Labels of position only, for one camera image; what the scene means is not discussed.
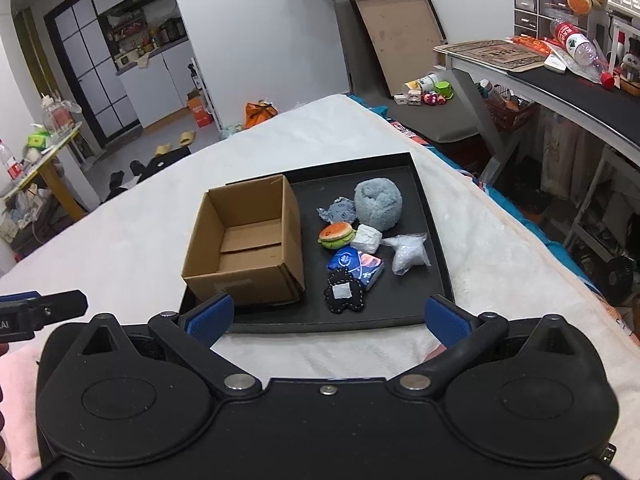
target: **gray plush toy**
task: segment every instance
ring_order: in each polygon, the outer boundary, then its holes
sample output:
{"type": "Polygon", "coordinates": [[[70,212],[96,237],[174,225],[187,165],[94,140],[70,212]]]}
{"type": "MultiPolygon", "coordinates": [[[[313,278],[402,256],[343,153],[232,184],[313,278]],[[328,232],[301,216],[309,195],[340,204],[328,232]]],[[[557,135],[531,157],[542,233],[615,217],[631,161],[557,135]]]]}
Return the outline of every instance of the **gray plush toy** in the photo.
{"type": "Polygon", "coordinates": [[[372,178],[359,183],[353,201],[360,223],[378,231],[391,229],[402,213],[402,195],[388,178],[372,178]]]}
{"type": "Polygon", "coordinates": [[[335,224],[336,222],[347,222],[353,224],[356,221],[356,209],[353,200],[341,196],[336,198],[329,209],[318,208],[318,215],[325,222],[335,224]]]}

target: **glass door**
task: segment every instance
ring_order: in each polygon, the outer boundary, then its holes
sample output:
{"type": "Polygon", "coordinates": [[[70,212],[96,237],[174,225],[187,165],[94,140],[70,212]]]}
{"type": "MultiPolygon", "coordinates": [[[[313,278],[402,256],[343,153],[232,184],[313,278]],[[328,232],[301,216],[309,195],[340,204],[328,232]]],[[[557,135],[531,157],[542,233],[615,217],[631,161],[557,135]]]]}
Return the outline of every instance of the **glass door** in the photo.
{"type": "Polygon", "coordinates": [[[104,147],[140,124],[116,74],[93,0],[67,0],[45,16],[69,86],[104,147]]]}

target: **open cardboard box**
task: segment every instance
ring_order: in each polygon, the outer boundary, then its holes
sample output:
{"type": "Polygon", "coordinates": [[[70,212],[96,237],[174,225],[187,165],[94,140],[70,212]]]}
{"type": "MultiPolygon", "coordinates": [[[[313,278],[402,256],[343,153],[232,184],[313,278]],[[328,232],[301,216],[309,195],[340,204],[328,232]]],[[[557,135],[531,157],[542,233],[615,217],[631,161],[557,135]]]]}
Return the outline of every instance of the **open cardboard box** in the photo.
{"type": "Polygon", "coordinates": [[[207,191],[182,278],[200,301],[221,290],[237,306],[298,301],[305,288],[300,212],[286,177],[207,191]]]}

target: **black desk mat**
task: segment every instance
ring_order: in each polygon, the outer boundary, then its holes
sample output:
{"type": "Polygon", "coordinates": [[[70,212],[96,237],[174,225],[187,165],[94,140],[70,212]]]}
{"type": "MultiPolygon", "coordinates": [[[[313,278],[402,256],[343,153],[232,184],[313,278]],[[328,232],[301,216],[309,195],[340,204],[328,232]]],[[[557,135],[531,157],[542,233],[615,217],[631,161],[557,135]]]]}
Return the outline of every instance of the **black desk mat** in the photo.
{"type": "Polygon", "coordinates": [[[510,72],[509,75],[584,110],[638,145],[640,150],[640,98],[618,88],[605,90],[602,85],[592,83],[568,70],[559,74],[542,67],[526,72],[510,72]]]}
{"type": "MultiPolygon", "coordinates": [[[[440,240],[409,153],[315,166],[287,171],[284,175],[291,183],[300,209],[306,291],[297,303],[237,307],[230,332],[334,332],[421,324],[424,301],[428,297],[441,294],[454,301],[440,240]],[[326,265],[335,251],[326,250],[318,243],[318,233],[326,223],[316,208],[328,207],[339,196],[353,198],[357,183],[376,177],[391,179],[402,194],[402,215],[398,224],[384,233],[385,237],[429,232],[425,247],[431,270],[417,266],[404,276],[396,276],[391,271],[394,251],[381,246],[376,256],[383,259],[385,269],[366,292],[364,311],[332,314],[325,305],[323,291],[327,287],[326,265]]],[[[195,303],[187,289],[180,312],[190,310],[195,303]]]]}

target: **red bottle cap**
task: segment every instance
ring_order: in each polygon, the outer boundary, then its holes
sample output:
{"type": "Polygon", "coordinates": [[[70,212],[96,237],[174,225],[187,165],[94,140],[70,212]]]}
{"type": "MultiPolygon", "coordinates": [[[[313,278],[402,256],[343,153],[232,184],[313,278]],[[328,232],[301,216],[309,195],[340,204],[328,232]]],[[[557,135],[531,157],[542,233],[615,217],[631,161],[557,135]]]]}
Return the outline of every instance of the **red bottle cap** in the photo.
{"type": "Polygon", "coordinates": [[[600,74],[600,82],[602,83],[602,86],[604,86],[604,88],[606,88],[607,90],[611,90],[615,86],[616,80],[613,77],[613,74],[610,74],[609,72],[603,72],[602,74],[600,74]]]}

